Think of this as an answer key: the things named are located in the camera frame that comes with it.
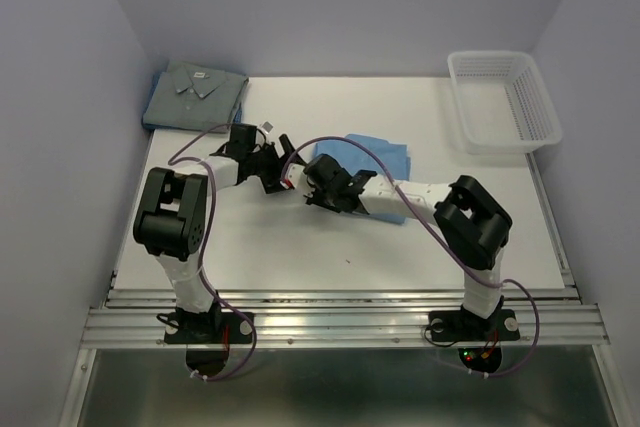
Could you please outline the light blue long sleeve shirt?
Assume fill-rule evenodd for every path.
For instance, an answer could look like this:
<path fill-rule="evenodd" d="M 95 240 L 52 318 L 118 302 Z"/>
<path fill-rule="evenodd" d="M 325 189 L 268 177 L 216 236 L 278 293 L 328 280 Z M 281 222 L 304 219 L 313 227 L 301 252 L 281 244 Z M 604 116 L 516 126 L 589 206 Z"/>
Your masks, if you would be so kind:
<path fill-rule="evenodd" d="M 391 143 L 388 140 L 360 134 L 347 134 L 345 139 L 350 139 L 374 154 L 387 168 L 395 180 L 408 180 L 411 172 L 411 158 L 406 144 Z M 371 180 L 368 174 L 362 171 L 375 172 L 378 176 L 386 178 L 384 170 L 369 154 L 359 147 L 346 141 L 321 140 L 315 144 L 312 159 L 317 156 L 328 155 L 346 171 L 340 174 L 342 184 L 350 181 L 353 185 L 352 192 L 361 192 L 366 180 Z M 364 207 L 358 200 L 357 210 L 349 214 L 364 215 Z"/>

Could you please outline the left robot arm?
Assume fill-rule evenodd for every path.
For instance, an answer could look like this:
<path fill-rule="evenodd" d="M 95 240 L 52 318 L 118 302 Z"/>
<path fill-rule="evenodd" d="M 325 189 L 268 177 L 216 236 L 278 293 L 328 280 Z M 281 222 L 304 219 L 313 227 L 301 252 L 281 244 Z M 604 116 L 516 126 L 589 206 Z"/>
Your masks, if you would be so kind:
<path fill-rule="evenodd" d="M 212 231 L 216 195 L 251 177 L 267 194 L 283 191 L 285 161 L 294 151 L 285 134 L 270 140 L 266 125 L 233 124 L 229 137 L 206 157 L 180 149 L 167 167 L 146 177 L 133 223 L 133 237 L 163 268 L 176 305 L 156 319 L 173 345 L 249 345 L 254 315 L 236 312 L 208 281 L 204 252 Z"/>

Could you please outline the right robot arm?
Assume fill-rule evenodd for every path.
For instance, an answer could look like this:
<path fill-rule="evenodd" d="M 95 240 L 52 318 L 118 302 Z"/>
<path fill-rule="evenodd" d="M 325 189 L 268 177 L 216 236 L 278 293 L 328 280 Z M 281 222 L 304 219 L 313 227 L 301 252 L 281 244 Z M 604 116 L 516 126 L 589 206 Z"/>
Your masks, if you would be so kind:
<path fill-rule="evenodd" d="M 504 302 L 500 262 L 513 221 L 475 178 L 424 184 L 370 170 L 351 175 L 322 154 L 288 179 L 306 189 L 309 204 L 337 213 L 410 218 L 435 235 L 463 268 L 464 295 L 459 310 L 429 315 L 432 342 L 484 341 L 497 333 Z"/>

